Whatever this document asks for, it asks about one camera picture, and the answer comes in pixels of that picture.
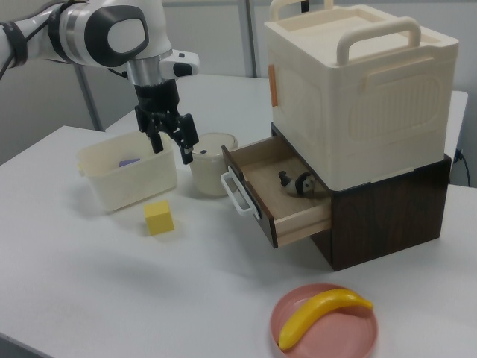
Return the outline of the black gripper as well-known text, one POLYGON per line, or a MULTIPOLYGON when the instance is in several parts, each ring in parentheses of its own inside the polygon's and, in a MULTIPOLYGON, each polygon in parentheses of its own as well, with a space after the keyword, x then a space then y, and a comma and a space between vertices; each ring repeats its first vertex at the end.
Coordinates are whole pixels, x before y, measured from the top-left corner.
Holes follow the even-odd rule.
POLYGON ((149 138, 155 154, 163 150, 162 139, 151 113, 166 113, 163 130, 178 145, 183 164, 193 161, 192 151, 199 142, 193 116, 180 115, 177 106, 180 97, 175 80, 152 86, 134 86, 139 104, 135 106, 138 129, 149 138))

